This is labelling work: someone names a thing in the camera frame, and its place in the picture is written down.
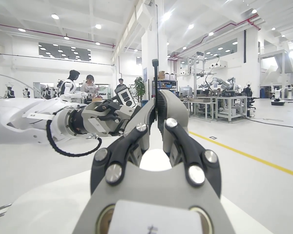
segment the green plant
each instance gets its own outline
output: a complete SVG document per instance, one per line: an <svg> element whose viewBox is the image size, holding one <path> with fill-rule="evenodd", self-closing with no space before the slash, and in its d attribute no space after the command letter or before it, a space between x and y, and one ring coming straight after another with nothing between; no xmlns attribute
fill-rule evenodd
<svg viewBox="0 0 293 234"><path fill-rule="evenodd" d="M138 102L141 102L142 96L146 93L142 77L135 79L135 90L138 96Z"/></svg>

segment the floor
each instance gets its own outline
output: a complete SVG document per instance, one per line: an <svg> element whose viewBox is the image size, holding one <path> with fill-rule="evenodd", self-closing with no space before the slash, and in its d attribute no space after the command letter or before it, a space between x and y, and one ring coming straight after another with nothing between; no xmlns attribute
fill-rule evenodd
<svg viewBox="0 0 293 234"><path fill-rule="evenodd" d="M279 107L257 99L254 106L257 110L252 119L293 126L293 103ZM222 195L272 233L293 233L293 128L249 120L209 123L195 118L189 119L188 128L194 139L218 154ZM156 124L151 137L150 149L159 148L161 134ZM113 140L115 137L104 139L101 147ZM80 153L96 144L92 139L75 139L62 147ZM64 157L49 146L0 145L0 206L34 187L89 170L92 159Z"/></svg>

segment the sticker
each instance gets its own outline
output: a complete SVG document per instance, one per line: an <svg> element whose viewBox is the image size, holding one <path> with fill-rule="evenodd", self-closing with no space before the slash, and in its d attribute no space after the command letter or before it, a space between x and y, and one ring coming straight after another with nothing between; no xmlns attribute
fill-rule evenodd
<svg viewBox="0 0 293 234"><path fill-rule="evenodd" d="M89 122L96 128L99 132L106 132L102 125L98 122L96 118L89 118Z"/></svg>
<svg viewBox="0 0 293 234"><path fill-rule="evenodd" d="M197 212L181 208L119 200L114 209L109 234L202 234Z"/></svg>
<svg viewBox="0 0 293 234"><path fill-rule="evenodd" d="M55 115L53 115L53 114L30 113L30 114L28 114L27 118L53 120L54 116Z"/></svg>

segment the trash bin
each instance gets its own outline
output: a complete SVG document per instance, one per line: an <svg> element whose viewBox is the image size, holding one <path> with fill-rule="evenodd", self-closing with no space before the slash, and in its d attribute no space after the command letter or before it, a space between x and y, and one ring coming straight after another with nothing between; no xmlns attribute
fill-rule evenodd
<svg viewBox="0 0 293 234"><path fill-rule="evenodd" d="M146 105L146 103L148 102L149 100L141 100L141 105L142 107Z"/></svg>

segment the window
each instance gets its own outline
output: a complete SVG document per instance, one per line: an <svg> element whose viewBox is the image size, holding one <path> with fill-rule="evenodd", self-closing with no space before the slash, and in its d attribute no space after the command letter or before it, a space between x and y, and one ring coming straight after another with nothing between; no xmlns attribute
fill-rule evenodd
<svg viewBox="0 0 293 234"><path fill-rule="evenodd" d="M39 43L39 56L57 59L91 61L90 51L74 46Z"/></svg>
<svg viewBox="0 0 293 234"><path fill-rule="evenodd" d="M207 59L212 57L215 58L215 54L219 55L219 57L235 53L237 52L237 47L238 47L238 41L237 38L230 40L228 42L225 42L221 45L215 46L213 48L210 48L206 51L204 51L204 57Z"/></svg>

